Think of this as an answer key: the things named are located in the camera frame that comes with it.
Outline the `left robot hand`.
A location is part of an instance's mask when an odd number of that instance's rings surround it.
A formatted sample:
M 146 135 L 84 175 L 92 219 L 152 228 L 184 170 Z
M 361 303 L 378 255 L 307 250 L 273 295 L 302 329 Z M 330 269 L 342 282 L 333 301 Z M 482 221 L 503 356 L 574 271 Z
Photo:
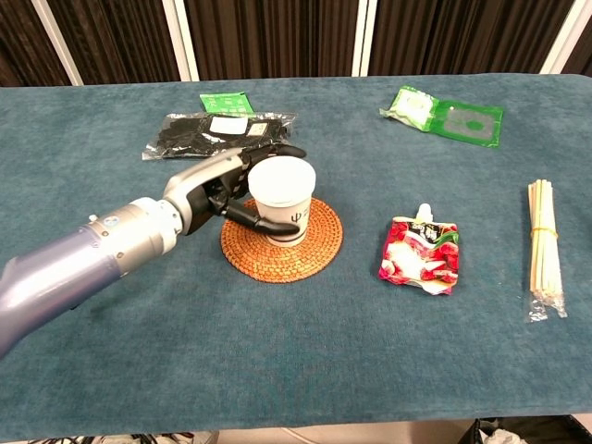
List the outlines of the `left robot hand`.
M 209 157 L 173 176 L 166 184 L 163 199 L 178 210 L 181 233 L 191 235 L 212 216 L 223 216 L 265 235 L 293 235 L 293 223 L 272 222 L 246 208 L 238 199 L 248 191 L 248 173 L 255 165 L 273 156 L 304 158 L 306 152 L 283 142 L 262 147 L 232 148 Z

